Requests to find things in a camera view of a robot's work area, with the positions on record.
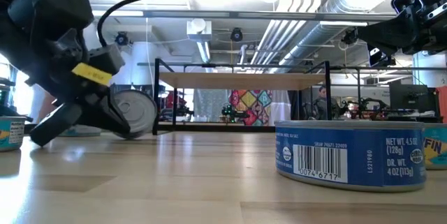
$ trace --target wooden shelf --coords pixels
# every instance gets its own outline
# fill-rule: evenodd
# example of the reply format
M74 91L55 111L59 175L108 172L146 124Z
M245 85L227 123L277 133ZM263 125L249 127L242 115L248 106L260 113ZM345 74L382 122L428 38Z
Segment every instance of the wooden shelf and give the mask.
M174 88L301 90L324 81L323 74L160 73Z

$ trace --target table surface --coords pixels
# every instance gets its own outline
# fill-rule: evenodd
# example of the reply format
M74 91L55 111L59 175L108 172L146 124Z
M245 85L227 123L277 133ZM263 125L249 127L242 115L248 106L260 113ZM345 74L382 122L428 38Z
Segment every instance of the table surface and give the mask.
M274 134L112 134L0 153L2 223L445 223L447 171L411 193L364 193L277 174Z
M160 73L172 87L298 91L324 81L324 74Z

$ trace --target ceiling light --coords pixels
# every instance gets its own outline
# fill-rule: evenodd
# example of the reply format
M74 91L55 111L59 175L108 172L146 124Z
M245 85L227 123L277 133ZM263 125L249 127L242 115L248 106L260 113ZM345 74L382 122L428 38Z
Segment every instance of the ceiling light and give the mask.
M340 21L320 21L320 25L335 25L335 26L368 26L367 22L340 22Z
M93 10L94 16L102 16L105 13L105 10ZM110 16L127 16L127 17L142 17L144 13L142 11L136 10L117 10L113 11Z

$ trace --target computer monitor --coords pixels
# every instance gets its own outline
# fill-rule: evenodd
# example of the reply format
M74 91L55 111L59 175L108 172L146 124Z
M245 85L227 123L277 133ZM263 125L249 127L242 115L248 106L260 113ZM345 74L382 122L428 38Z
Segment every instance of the computer monitor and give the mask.
M392 110L436 111L436 96L427 85L390 84L390 106Z

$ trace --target barcode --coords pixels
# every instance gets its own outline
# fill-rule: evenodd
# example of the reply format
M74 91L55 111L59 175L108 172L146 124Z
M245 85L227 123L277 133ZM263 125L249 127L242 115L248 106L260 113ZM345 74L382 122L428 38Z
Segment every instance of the barcode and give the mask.
M293 173L316 179L348 183L348 151L294 144Z

